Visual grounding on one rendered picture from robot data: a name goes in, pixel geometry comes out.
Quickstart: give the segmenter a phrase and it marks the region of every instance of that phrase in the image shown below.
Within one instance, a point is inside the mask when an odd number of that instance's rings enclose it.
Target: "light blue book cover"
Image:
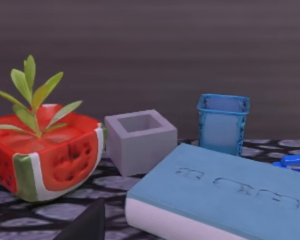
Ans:
[[[193,145],[179,145],[127,198],[248,240],[300,240],[300,172]]]

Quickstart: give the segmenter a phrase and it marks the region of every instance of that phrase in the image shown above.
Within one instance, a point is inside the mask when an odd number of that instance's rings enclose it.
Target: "translucent blue container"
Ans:
[[[198,145],[213,151],[240,156],[250,99],[245,96],[202,94],[197,109]]]

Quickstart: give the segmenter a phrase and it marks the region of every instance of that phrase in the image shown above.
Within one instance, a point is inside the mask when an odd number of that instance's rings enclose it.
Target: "gray cube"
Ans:
[[[105,117],[106,152],[122,176],[145,174],[177,146],[177,129],[156,110]]]

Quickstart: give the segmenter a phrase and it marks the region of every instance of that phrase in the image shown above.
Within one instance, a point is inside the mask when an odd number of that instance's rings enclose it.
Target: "stone-patterned surface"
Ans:
[[[300,154],[300,140],[246,140],[242,156],[271,163],[288,154]],[[44,204],[26,203],[0,185],[0,240],[52,240],[99,197],[106,202],[106,240],[158,240],[129,227],[125,219],[126,191],[141,177],[121,177],[111,160],[104,158],[79,189]]]

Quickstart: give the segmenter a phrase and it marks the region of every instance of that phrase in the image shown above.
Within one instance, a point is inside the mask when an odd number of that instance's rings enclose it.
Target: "black object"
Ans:
[[[105,240],[105,200],[98,198],[53,240]]]

